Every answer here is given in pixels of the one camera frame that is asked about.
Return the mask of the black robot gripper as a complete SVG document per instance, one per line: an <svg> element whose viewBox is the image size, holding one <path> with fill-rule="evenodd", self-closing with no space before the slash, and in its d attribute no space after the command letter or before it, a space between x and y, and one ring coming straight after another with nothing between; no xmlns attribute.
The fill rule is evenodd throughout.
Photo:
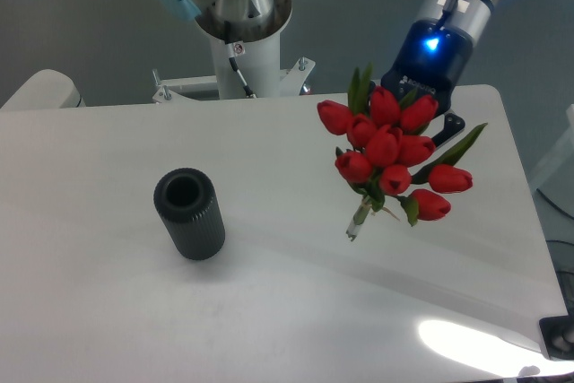
<svg viewBox="0 0 574 383"><path fill-rule="evenodd" d="M451 95L473 54L470 37L449 27L435 28L434 21L420 20L408 31L404 43L380 85L401 100L416 90L420 98L429 94L444 114L443 128L431 140L441 148L465 130L465 121L451 107Z"/></svg>

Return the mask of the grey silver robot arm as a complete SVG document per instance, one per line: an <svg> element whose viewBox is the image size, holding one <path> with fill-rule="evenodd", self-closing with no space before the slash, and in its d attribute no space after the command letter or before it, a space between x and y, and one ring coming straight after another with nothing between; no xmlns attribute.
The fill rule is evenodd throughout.
<svg viewBox="0 0 574 383"><path fill-rule="evenodd" d="M214 76L157 80L156 100L214 88L221 99L292 96L304 91L313 62L280 66L280 36L296 0L159 0L173 16L193 22L209 39ZM451 96L499 0L423 0L381 83L400 101L430 95L443 117L443 144L464 128ZM342 17L352 0L309 0L309 10Z"/></svg>

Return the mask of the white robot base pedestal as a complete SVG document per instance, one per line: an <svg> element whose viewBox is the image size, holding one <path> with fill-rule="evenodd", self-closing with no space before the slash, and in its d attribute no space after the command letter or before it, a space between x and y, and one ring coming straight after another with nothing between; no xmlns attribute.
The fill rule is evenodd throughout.
<svg viewBox="0 0 574 383"><path fill-rule="evenodd" d="M154 103L277 98L310 93L308 78L316 62L300 57L293 66L281 68L278 36L230 44L211 37L209 42L214 74L161 79L158 71L153 70Z"/></svg>

